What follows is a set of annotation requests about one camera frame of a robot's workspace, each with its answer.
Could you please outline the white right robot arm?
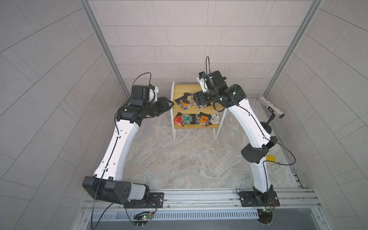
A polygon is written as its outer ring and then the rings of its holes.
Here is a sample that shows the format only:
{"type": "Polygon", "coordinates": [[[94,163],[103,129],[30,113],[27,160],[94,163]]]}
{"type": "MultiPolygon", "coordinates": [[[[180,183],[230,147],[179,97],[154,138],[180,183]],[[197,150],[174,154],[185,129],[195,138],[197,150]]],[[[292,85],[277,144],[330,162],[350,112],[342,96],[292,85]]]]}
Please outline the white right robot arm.
{"type": "Polygon", "coordinates": [[[266,155],[278,139],[264,129],[254,114],[242,87],[237,84],[228,86],[225,80],[226,77],[223,77],[219,71],[209,74],[200,72],[197,81],[202,92],[199,94],[198,101],[203,104],[219,103],[237,118],[249,139],[249,144],[242,149],[241,154],[251,166],[255,202],[266,205],[274,192],[265,165],[266,155]]]}

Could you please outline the green label top tea bag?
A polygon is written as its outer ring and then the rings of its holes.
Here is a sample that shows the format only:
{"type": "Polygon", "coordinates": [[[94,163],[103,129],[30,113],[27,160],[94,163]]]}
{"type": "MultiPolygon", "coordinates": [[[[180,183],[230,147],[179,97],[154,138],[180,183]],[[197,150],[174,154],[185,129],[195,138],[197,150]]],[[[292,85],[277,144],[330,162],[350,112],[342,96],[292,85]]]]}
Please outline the green label top tea bag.
{"type": "Polygon", "coordinates": [[[202,91],[199,91],[197,93],[194,93],[194,99],[196,101],[204,99],[205,94],[202,91]]]}

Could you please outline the orange label black tea bag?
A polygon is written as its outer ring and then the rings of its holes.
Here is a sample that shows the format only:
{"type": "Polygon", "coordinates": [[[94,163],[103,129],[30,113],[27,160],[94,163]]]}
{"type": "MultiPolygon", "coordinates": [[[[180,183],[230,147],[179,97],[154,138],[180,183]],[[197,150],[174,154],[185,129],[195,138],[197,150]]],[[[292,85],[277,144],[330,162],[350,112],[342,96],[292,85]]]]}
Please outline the orange label black tea bag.
{"type": "Polygon", "coordinates": [[[192,102],[190,102],[188,100],[188,96],[184,95],[180,98],[175,99],[175,102],[183,109],[183,110],[187,110],[191,107],[194,106],[194,104],[192,102]]]}

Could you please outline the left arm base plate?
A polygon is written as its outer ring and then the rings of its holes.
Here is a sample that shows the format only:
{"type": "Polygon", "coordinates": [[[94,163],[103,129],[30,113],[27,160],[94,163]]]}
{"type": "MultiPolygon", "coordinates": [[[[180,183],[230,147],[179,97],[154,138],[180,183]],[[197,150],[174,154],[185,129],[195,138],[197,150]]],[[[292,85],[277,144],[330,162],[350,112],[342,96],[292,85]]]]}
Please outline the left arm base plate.
{"type": "Polygon", "coordinates": [[[124,204],[126,209],[156,209],[162,208],[165,193],[150,193],[143,200],[130,200],[124,204]]]}

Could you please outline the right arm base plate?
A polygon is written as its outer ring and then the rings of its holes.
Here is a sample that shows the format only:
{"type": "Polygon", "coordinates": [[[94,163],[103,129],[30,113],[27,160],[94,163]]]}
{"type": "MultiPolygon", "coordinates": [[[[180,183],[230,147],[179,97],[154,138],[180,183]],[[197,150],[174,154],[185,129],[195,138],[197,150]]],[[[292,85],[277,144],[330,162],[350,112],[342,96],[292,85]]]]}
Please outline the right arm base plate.
{"type": "Polygon", "coordinates": [[[260,193],[254,191],[236,191],[242,207],[262,207],[273,209],[280,206],[276,192],[260,193]]]}

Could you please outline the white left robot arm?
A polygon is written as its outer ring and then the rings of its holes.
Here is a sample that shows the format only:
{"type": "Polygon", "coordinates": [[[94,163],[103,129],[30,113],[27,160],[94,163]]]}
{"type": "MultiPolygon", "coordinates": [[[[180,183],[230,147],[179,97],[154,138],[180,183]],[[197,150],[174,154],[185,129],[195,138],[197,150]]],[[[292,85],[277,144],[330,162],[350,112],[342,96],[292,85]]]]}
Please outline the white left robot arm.
{"type": "Polygon", "coordinates": [[[134,136],[146,118],[158,117],[174,103],[166,97],[153,102],[128,100],[114,117],[115,130],[106,153],[93,176],[82,182],[88,194],[98,201],[144,207],[149,204],[149,186],[123,181],[122,172],[134,136]]]}

